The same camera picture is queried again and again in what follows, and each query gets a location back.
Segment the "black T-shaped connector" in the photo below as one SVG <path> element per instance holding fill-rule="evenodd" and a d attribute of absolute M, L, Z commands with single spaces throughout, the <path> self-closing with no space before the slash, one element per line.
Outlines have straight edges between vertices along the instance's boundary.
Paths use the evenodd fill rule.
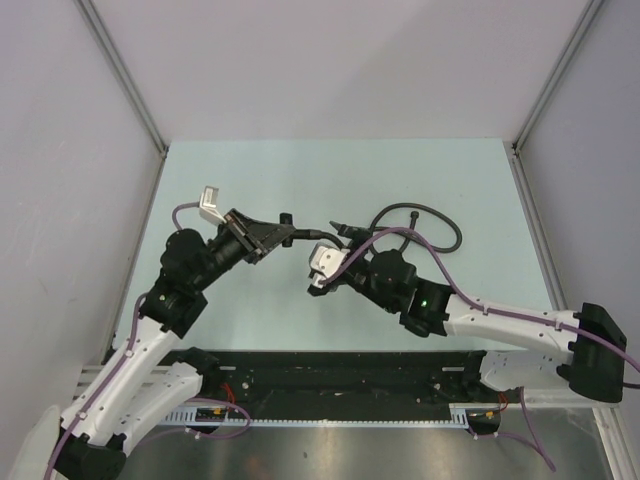
<path fill-rule="evenodd" d="M 293 215 L 287 212 L 279 214 L 279 223 L 285 226 L 286 236 L 281 243 L 283 248 L 291 248 L 295 241 L 308 241 L 312 239 L 311 231 L 298 229 L 293 225 Z"/>

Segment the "aluminium corner post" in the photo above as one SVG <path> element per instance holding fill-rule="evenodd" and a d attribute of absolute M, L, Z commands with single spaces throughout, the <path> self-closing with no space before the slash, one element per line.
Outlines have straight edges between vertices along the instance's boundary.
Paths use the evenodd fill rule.
<path fill-rule="evenodd" d="M 89 33 L 93 37 L 99 51 L 103 55 L 110 71 L 118 83 L 124 97 L 128 101 L 134 115 L 139 120 L 147 137 L 156 151 L 165 158 L 169 149 L 166 140 L 154 120 L 136 81 L 127 66 L 113 35 L 103 19 L 99 9 L 91 0 L 74 0 Z"/>
<path fill-rule="evenodd" d="M 559 88 L 569 67 L 586 41 L 591 28 L 596 23 L 604 7 L 608 4 L 605 0 L 589 0 L 580 13 L 578 20 L 572 28 L 570 35 L 560 50 L 539 94 L 528 111 L 522 126 L 511 142 L 511 148 L 515 154 L 519 154 L 525 146 L 533 129 L 541 119 L 545 109 Z"/>

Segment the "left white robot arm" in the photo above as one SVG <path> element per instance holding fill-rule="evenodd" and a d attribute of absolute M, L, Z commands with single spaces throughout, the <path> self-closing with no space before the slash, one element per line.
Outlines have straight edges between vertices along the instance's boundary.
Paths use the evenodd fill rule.
<path fill-rule="evenodd" d="M 256 264 L 278 246 L 290 245 L 296 229 L 286 213 L 270 223 L 232 209 L 213 220 L 217 234 L 210 240 L 189 228 L 167 239 L 159 276 L 136 300 L 127 339 L 61 414 L 45 478 L 59 473 L 68 479 L 114 479 L 138 443 L 174 408 L 219 392 L 224 375 L 218 359 L 195 347 L 152 387 L 143 383 L 204 311 L 205 290 L 239 262 Z"/>

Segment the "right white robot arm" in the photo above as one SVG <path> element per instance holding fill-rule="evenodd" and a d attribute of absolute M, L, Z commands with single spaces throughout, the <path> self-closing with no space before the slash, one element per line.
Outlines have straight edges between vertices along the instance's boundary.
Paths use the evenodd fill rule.
<path fill-rule="evenodd" d="M 567 387 L 592 401 L 622 400 L 624 369 L 632 359 L 626 336 L 604 307 L 586 303 L 579 311 L 535 311 L 497 304 L 464 293 L 449 274 L 443 284 L 420 278 L 397 249 L 368 257 L 384 231 L 338 229 L 352 242 L 344 248 L 316 244 L 309 258 L 310 295 L 347 285 L 398 315 L 418 337 L 475 337 L 513 346 L 507 353 L 484 353 L 463 373 L 461 388 L 469 399 L 484 401 L 495 391 L 520 387 Z"/>

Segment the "right aluminium corner post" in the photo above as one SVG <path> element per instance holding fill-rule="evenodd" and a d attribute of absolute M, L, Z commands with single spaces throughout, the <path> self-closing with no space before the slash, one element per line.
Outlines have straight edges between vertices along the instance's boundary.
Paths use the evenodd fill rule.
<path fill-rule="evenodd" d="M 586 41 L 591 28 L 596 23 L 604 7 L 608 4 L 605 0 L 589 0 L 580 13 L 578 20 L 572 28 L 570 35 L 560 50 L 539 94 L 528 111 L 522 126 L 511 142 L 511 148 L 515 154 L 519 154 L 525 146 L 533 129 L 541 119 L 545 109 L 559 88 L 569 67 Z"/>

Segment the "left aluminium corner post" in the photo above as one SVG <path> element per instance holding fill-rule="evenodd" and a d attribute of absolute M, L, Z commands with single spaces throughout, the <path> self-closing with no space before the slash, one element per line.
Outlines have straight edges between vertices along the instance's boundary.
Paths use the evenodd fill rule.
<path fill-rule="evenodd" d="M 128 101 L 134 115 L 139 120 L 147 137 L 156 151 L 165 158 L 169 149 L 166 140 L 154 120 L 136 81 L 127 66 L 113 35 L 103 19 L 99 9 L 91 0 L 74 0 L 89 33 L 93 37 L 99 51 L 103 55 L 110 71 L 118 83 L 124 97 Z"/>

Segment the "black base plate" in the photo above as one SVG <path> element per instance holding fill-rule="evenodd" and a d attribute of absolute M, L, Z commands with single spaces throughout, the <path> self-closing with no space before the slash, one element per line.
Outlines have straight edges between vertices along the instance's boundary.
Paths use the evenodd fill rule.
<path fill-rule="evenodd" d="M 492 389 L 471 352 L 218 352 L 200 397 L 259 419 L 409 420 L 449 405 L 506 410 L 516 388 Z"/>

